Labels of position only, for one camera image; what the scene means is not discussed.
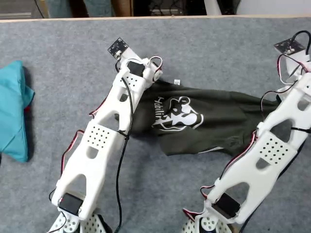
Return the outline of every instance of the shirt tag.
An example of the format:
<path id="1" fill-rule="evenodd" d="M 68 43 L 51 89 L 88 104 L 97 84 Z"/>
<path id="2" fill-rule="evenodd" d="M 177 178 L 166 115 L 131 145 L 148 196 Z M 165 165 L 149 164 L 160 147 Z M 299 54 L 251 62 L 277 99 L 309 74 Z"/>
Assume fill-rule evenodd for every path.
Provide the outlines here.
<path id="1" fill-rule="evenodd" d="M 180 79 L 174 79 L 174 84 L 175 85 L 180 85 Z"/>

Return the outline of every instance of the dark green t-shirt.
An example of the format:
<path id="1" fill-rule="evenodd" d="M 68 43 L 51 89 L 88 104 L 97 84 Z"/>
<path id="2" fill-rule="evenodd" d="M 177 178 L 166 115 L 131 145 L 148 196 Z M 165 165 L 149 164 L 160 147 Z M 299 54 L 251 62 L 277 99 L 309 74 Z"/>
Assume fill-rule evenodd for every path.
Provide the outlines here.
<path id="1" fill-rule="evenodd" d="M 264 101 L 264 114 L 278 103 Z M 222 148 L 235 155 L 248 145 L 262 121 L 260 98 L 220 90 L 156 82 L 135 111 L 132 133 L 152 130 L 167 155 Z"/>

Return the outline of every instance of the gray carpet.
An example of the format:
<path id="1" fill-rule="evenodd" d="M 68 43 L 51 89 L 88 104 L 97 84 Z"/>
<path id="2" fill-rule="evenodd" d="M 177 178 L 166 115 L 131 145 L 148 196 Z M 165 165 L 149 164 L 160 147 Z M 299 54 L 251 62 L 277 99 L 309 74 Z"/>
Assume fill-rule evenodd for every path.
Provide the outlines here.
<path id="1" fill-rule="evenodd" d="M 0 67 L 24 62 L 35 90 L 26 116 L 31 160 L 2 155 L 0 232 L 44 233 L 58 212 L 48 193 L 59 178 L 60 157 L 90 120 L 116 75 L 107 48 L 122 37 L 141 57 L 160 55 L 164 79 L 185 86 L 240 91 L 260 97 L 279 88 L 273 44 L 311 18 L 135 19 L 0 23 Z M 311 225 L 311 141 L 254 214 L 246 233 L 308 233 Z M 120 153 L 109 161 L 99 207 L 115 229 L 115 177 Z M 220 175 L 223 153 L 165 156 L 154 137 L 132 138 L 121 168 L 122 233 L 177 233 L 187 207 L 201 211 L 201 185 Z"/>

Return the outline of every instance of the white logo print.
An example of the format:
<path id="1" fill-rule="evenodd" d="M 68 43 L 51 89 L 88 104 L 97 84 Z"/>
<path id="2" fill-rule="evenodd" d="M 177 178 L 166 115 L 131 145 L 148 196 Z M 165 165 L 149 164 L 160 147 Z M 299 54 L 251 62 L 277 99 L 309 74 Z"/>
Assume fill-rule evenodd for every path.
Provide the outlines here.
<path id="1" fill-rule="evenodd" d="M 156 121 L 152 125 L 163 131 L 182 131 L 187 126 L 193 129 L 203 123 L 203 115 L 197 113 L 190 106 L 190 99 L 181 96 L 178 99 L 171 99 L 168 111 L 164 113 L 162 97 L 155 100 Z"/>

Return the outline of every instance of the teal cloth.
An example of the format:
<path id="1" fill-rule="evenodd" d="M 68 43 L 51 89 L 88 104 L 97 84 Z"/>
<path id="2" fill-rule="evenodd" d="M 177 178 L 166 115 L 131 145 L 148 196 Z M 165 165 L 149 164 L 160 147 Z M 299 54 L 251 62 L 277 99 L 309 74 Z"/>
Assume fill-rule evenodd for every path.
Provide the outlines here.
<path id="1" fill-rule="evenodd" d="M 0 153 L 20 162 L 28 160 L 24 108 L 33 96 L 34 91 L 25 84 L 21 61 L 0 69 Z"/>

